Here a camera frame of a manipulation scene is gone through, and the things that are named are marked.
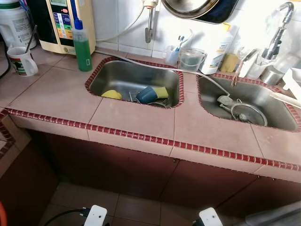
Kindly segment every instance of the plastic cup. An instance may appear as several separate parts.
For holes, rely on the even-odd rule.
[[[203,50],[197,48],[181,48],[180,69],[187,72],[197,72],[205,58],[206,53]]]

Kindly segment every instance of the double sink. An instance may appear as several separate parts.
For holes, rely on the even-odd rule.
[[[166,87],[168,101],[166,107],[176,107],[180,102],[180,74],[171,70],[145,67],[125,61],[113,60],[105,63],[89,86],[90,92],[101,96],[108,90],[116,90],[122,100],[132,101],[147,86]],[[240,99],[259,109],[267,118],[268,126],[285,130],[296,130],[297,123],[286,105],[272,97],[273,91],[261,85],[238,82],[231,87],[231,80],[212,77],[230,93],[233,100]],[[225,93],[209,80],[198,79],[202,106],[212,115],[234,120],[231,114],[220,107],[218,97]]]

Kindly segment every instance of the white bottle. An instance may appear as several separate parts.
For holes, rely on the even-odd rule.
[[[207,58],[200,66],[200,70],[203,74],[216,73],[228,46],[233,40],[233,36],[229,32],[230,28],[230,24],[223,23],[221,32],[215,33],[210,39],[210,42],[206,45],[207,47],[204,50],[207,53]]]
[[[0,33],[8,47],[27,47],[32,28],[18,0],[0,0]],[[33,39],[30,48],[36,45]]]

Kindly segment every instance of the black cable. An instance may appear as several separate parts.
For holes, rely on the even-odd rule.
[[[7,61],[8,61],[8,68],[6,69],[6,71],[2,75],[0,75],[0,78],[2,78],[4,75],[6,75],[9,72],[9,70],[10,70],[10,60],[9,60],[9,57],[8,57],[8,48],[7,48],[6,44],[5,44],[5,42],[3,42],[3,43],[4,43],[5,57],[6,57]]]
[[[53,220],[55,220],[55,219],[57,219],[57,218],[65,215],[65,214],[74,213],[74,212],[80,212],[80,213],[82,213],[83,209],[81,209],[81,210],[68,210],[66,212],[60,213],[60,214],[54,216],[53,218],[51,218],[49,221],[47,221],[47,223],[45,224],[45,226],[49,225]]]

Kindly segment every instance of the cabinet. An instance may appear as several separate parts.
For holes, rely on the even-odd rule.
[[[216,207],[256,179],[248,173],[180,161],[161,200],[200,209]]]
[[[218,211],[243,217],[301,201],[301,184],[260,177],[223,203]]]
[[[177,166],[168,157],[53,134],[38,136],[58,173],[84,186],[156,200]]]

